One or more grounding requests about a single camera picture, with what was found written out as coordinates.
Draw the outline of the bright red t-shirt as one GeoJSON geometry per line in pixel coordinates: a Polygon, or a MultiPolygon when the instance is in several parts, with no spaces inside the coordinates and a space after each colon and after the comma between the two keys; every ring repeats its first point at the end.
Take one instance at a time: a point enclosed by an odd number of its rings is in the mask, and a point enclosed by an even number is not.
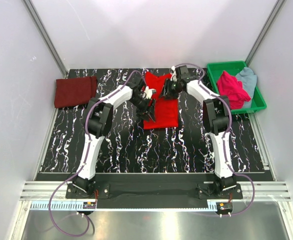
{"type": "Polygon", "coordinates": [[[179,106],[177,99],[164,99],[160,98],[164,83],[166,79],[170,79],[171,74],[156,76],[151,72],[146,72],[145,80],[146,85],[150,89],[155,89],[156,93],[152,95],[155,100],[155,121],[143,121],[143,129],[163,129],[163,128],[176,128],[179,126],[179,106]]]}

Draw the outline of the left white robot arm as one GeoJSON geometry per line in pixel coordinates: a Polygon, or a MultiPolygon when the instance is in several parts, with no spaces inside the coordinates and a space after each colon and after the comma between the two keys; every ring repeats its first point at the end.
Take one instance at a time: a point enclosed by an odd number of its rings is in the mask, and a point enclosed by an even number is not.
{"type": "Polygon", "coordinates": [[[139,83],[125,83],[102,98],[89,100],[84,119],[84,148],[76,175],[69,177],[68,190],[77,198],[92,198],[98,194],[95,189],[96,164],[101,145],[113,124],[113,114],[120,105],[129,101],[144,121],[154,121],[155,103],[153,95],[157,90],[150,88],[143,80],[139,83]]]}

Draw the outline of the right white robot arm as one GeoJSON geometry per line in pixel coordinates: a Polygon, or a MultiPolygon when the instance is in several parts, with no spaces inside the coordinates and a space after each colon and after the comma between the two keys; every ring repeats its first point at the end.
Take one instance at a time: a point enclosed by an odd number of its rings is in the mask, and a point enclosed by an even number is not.
{"type": "Polygon", "coordinates": [[[207,196],[230,198],[237,186],[230,154],[230,129],[232,115],[227,96],[220,96],[202,83],[202,76],[192,76],[187,65],[172,66],[171,77],[164,81],[160,97],[166,100],[178,98],[186,92],[202,103],[202,124],[212,141],[214,152],[214,180],[204,191],[207,196]]]}

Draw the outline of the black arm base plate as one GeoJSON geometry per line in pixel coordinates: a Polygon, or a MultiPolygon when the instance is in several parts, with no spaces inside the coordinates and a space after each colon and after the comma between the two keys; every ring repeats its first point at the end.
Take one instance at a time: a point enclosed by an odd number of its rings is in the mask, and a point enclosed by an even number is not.
{"type": "Polygon", "coordinates": [[[87,192],[67,184],[68,199],[97,200],[97,208],[121,210],[189,210],[208,207],[208,200],[242,200],[241,186],[218,192],[213,173],[98,173],[87,192]]]}

